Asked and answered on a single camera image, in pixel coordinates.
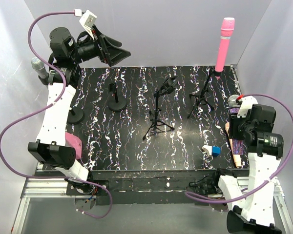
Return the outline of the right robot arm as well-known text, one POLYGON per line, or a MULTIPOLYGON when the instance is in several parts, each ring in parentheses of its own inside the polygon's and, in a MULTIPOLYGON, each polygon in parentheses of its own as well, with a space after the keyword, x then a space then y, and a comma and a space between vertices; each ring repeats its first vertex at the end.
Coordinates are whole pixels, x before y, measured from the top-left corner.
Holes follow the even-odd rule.
POLYGON ((241 104, 230 115, 231 138, 243 140, 249 159, 248 192, 262 183, 266 185, 252 195, 233 202, 242 195, 235 174, 218 170, 211 181, 212 190, 224 195, 228 205, 227 230, 231 234, 280 234, 273 217, 274 182, 270 178, 283 156, 284 140, 272 132, 276 118, 273 107, 261 104, 241 104))

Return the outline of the beige peach microphone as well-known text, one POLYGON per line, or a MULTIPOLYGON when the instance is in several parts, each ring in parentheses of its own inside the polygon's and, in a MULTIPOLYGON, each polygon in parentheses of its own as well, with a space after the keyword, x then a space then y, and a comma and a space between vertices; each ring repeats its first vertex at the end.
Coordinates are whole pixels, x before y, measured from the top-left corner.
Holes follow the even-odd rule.
POLYGON ((233 156, 233 161, 234 161, 234 164, 235 164, 236 168, 242 168, 241 156, 234 153, 234 150, 233 150, 233 140, 230 138, 229 129, 230 129, 230 123, 227 122, 225 124, 225 130, 226 130, 227 135, 228 135, 228 138, 229 138, 229 143, 230 143, 230 148, 231 148, 231 152, 232 152, 232 156, 233 156))

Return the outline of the black round-base desk stand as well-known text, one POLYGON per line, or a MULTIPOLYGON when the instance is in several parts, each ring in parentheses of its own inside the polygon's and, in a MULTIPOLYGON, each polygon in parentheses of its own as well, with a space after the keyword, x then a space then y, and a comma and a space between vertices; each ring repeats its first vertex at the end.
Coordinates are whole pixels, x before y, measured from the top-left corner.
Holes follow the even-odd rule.
POLYGON ((127 106, 127 100, 123 96, 118 96, 116 83, 109 84, 109 92, 113 95, 113 97, 108 101, 109 109, 114 112, 120 112, 125 109, 127 106))

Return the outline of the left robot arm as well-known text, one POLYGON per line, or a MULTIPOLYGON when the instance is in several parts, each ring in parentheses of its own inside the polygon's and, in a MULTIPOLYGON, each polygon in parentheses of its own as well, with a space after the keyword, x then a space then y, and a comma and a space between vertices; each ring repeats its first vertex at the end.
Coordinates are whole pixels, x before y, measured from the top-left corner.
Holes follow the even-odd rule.
POLYGON ((66 146, 65 130, 72 99, 82 76, 80 63, 98 57, 110 67, 118 64, 131 53, 121 48, 122 43, 102 34, 96 26, 90 32, 81 32, 74 39, 65 27, 50 32, 53 65, 47 76, 48 102, 40 132, 35 142, 29 142, 29 153, 40 163, 51 166, 65 176, 80 179, 77 189, 83 195, 94 190, 86 169, 77 159, 75 148, 66 146))

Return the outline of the purple glitter microphone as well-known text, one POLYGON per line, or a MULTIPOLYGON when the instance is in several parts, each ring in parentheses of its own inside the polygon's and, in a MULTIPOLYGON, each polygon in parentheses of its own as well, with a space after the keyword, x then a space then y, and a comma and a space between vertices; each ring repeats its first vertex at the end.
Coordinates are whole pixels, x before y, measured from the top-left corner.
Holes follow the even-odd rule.
MULTIPOLYGON (((228 99, 229 104, 229 113, 230 114, 237 114, 240 108, 240 105, 236 102, 236 99, 239 97, 239 95, 232 95, 228 99)), ((245 153, 244 151, 244 144, 242 140, 236 140, 230 137, 230 140, 232 141, 231 144, 231 150, 233 155, 243 155, 245 153)))

